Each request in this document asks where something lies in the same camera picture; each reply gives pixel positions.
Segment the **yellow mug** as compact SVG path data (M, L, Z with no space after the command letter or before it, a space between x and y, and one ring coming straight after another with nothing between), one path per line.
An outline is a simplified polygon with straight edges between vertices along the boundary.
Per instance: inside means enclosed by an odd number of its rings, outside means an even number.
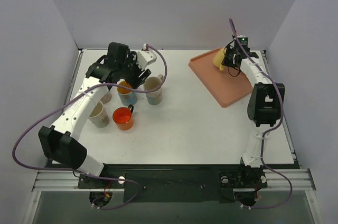
M225 66L222 64L225 58L226 47L221 48L213 58L213 64L220 70L224 71Z

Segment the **blue butterfly mug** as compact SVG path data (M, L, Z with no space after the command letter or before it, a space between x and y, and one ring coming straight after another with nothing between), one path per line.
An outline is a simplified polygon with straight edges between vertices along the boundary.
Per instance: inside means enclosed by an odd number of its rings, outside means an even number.
M129 85L126 81L121 81L119 83L119 87L117 88L118 95L120 97L120 100L123 105L129 106L134 105L137 103L137 95L132 92L131 90L128 90L127 88L132 88L131 85Z

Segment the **seashell coral mug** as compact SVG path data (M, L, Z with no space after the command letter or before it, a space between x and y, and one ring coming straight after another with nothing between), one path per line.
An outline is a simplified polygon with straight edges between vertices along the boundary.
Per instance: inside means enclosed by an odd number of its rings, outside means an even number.
M162 87L164 76L159 74L157 77L148 77L143 84L144 90L147 91L146 98L150 105L158 105L162 101Z

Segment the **pink floral mug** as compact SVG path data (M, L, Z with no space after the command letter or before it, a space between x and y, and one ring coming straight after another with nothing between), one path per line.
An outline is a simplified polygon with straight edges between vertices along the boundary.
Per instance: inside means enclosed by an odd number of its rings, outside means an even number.
M103 104L107 104L108 102L110 102L112 98L112 94L110 91L108 91L101 99L100 101L103 103Z

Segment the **orange mug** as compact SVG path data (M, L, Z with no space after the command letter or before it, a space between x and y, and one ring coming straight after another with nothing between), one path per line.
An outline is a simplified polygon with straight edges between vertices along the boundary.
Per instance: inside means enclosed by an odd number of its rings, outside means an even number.
M120 130L132 128L134 124L133 111L134 106L129 105L127 107L119 107L113 112L112 119Z

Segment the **cream dragon pattern mug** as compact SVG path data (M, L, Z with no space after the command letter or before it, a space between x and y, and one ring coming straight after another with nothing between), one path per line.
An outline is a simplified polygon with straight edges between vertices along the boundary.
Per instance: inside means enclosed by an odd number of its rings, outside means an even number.
M89 116L89 120L98 128L104 128L109 124L109 117L106 109L101 101L93 109Z

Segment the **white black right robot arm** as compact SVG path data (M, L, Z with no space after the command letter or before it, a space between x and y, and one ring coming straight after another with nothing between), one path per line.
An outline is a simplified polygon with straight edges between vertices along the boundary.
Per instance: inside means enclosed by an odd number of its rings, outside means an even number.
M223 50L221 64L243 73L252 86L247 107L251 131L234 185L256 189L263 185L265 141L269 133L281 125L285 87L265 72L259 56L250 52L247 37L234 35L232 38Z

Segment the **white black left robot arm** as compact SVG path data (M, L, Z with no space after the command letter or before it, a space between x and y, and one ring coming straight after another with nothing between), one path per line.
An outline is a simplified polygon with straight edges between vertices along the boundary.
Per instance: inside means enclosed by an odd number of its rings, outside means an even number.
M109 175L103 171L104 164L91 157L79 143L81 131L101 98L119 80L124 79L132 89L137 89L151 73L147 66L155 61L156 55L146 48L135 52L125 44L110 43L107 54L88 68L73 103L50 127L43 126L39 130L44 155L73 170L90 174L90 182L95 187L106 186Z

